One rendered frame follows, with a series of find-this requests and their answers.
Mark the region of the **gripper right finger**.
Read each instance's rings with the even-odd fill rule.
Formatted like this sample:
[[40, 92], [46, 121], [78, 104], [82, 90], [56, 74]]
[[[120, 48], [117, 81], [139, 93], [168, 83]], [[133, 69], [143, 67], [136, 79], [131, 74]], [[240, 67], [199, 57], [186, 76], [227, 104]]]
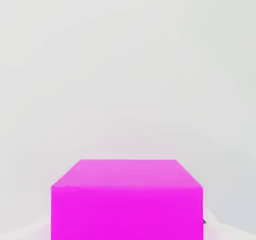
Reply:
[[207, 209], [203, 209], [203, 240], [256, 240], [256, 235], [221, 223]]

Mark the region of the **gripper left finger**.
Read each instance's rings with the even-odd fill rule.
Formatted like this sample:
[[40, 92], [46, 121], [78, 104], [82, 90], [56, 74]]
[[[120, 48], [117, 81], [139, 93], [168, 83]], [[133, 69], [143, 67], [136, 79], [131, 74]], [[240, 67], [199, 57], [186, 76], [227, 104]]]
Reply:
[[18, 229], [0, 234], [0, 240], [51, 240], [50, 215]]

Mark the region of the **small magenta cube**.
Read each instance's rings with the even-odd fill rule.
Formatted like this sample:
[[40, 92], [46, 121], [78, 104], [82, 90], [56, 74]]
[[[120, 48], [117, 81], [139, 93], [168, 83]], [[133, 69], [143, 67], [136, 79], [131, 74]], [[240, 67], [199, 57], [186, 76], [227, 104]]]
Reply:
[[204, 240], [203, 198], [176, 160], [80, 160], [51, 187], [50, 240]]

